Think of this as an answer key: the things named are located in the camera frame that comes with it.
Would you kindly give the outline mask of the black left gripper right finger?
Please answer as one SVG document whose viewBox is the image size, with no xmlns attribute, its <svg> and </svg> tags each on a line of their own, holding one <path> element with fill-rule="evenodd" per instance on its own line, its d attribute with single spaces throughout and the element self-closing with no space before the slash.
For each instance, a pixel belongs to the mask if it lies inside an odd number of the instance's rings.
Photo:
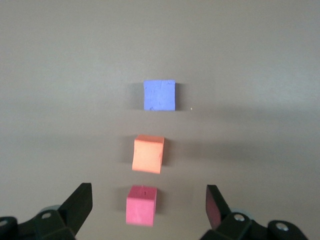
<svg viewBox="0 0 320 240">
<path fill-rule="evenodd" d="M 231 211 L 216 185 L 207 185 L 205 210 L 211 226 L 202 240 L 306 240 L 293 223 L 272 220 L 267 227 L 244 213 Z"/>
</svg>

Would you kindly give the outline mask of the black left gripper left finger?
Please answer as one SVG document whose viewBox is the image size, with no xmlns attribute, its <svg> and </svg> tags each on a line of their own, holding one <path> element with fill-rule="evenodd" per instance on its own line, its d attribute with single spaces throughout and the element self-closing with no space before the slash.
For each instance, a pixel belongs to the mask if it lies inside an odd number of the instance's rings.
<svg viewBox="0 0 320 240">
<path fill-rule="evenodd" d="M 57 208 L 42 210 L 18 223 L 13 216 L 0 218 L 2 240 L 74 240 L 93 208 L 91 183 L 79 187 Z"/>
</svg>

